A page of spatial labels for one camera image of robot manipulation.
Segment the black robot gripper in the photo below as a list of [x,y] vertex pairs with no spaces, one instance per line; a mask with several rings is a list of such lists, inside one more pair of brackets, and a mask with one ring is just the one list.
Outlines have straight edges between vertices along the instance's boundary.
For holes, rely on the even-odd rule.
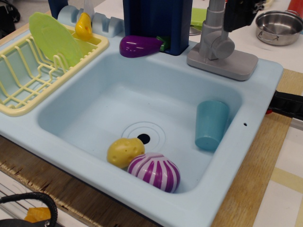
[[232,32],[250,26],[257,13],[264,9],[264,0],[228,0],[225,4],[223,28]]

